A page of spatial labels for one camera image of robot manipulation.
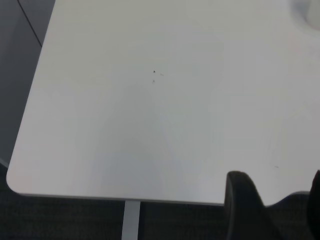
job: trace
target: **white object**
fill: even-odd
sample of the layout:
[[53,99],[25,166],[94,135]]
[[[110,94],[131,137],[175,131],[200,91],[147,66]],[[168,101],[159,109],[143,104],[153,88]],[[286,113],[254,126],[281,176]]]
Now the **white object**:
[[57,0],[7,174],[20,194],[263,202],[320,168],[320,39],[289,0]]
[[139,229],[140,202],[125,201],[122,223],[122,240],[137,240]]
[[310,0],[306,20],[313,28],[320,30],[320,0]]

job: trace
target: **white table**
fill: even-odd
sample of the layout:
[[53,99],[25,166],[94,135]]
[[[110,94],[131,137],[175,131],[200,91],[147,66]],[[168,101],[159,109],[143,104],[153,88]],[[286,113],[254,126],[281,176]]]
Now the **white table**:
[[221,204],[239,170],[266,205],[310,190],[320,32],[295,4],[56,0],[8,185]]

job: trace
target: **gray carpet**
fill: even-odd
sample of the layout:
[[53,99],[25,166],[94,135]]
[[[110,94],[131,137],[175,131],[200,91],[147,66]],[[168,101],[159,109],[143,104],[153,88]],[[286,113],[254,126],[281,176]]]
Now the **gray carpet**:
[[[0,240],[120,240],[124,201],[26,197],[12,192],[0,166]],[[268,208],[286,240],[312,240],[308,195],[291,195]],[[221,206],[143,202],[140,240],[224,240]]]

